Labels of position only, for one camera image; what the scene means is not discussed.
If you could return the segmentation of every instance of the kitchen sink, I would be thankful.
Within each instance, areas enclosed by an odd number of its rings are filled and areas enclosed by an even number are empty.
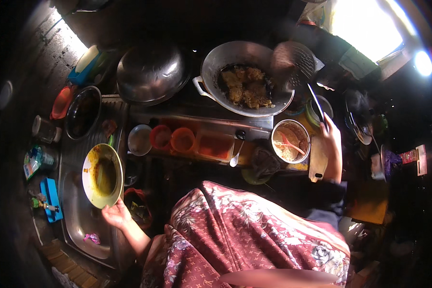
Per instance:
[[[65,174],[63,209],[67,232],[77,247],[98,259],[110,256],[110,227],[85,195],[81,182],[81,172],[70,171]],[[100,244],[85,239],[85,234],[97,234]]]
[[[104,220],[101,210],[88,200],[83,189],[81,173],[83,162],[91,148],[107,142],[101,126],[104,119],[112,119],[117,124],[112,147],[119,154],[125,170],[126,135],[123,127],[127,120],[128,108],[128,105],[118,97],[103,96],[101,115],[88,135],[79,140],[72,140],[64,131],[61,139],[58,181],[59,199],[64,215],[63,240],[91,260],[121,272],[134,262],[134,252],[123,233],[110,226]],[[96,234],[100,244],[94,243],[92,239],[84,240],[86,234]]]

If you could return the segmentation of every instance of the red plastic container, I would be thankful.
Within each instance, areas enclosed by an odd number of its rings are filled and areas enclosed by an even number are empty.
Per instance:
[[[73,99],[74,91],[72,87],[64,87],[54,101],[50,119],[62,119],[66,117],[67,109],[69,109],[70,102],[72,102]]]
[[[158,125],[149,134],[152,147],[169,150],[171,148],[171,129],[166,125]]]

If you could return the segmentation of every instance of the pink cloth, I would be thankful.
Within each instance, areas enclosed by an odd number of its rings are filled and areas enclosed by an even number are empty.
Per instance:
[[[335,274],[345,286],[349,247],[331,225],[308,221],[253,193],[204,181],[175,205],[153,239],[142,287],[227,287],[219,276],[293,268]]]

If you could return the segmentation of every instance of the orange plastic container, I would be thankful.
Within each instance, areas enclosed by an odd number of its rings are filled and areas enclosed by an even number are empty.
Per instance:
[[[69,86],[64,87],[54,101],[50,119],[61,119],[66,117],[67,109],[69,109],[72,99],[74,99],[73,88]]]
[[[195,152],[205,158],[229,162],[234,152],[235,139],[224,133],[201,130],[197,134]]]
[[[179,153],[191,153],[195,145],[195,136],[189,128],[178,128],[171,135],[171,147]]]

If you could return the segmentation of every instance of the pink spoon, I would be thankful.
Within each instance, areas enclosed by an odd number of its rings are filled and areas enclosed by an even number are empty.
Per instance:
[[[287,136],[285,134],[283,134],[283,132],[278,131],[278,133],[282,136],[282,146],[290,146],[293,147],[294,149],[298,150],[301,154],[305,155],[304,151],[302,151],[301,149],[299,149],[298,147],[294,146],[293,144],[291,144],[288,139]]]

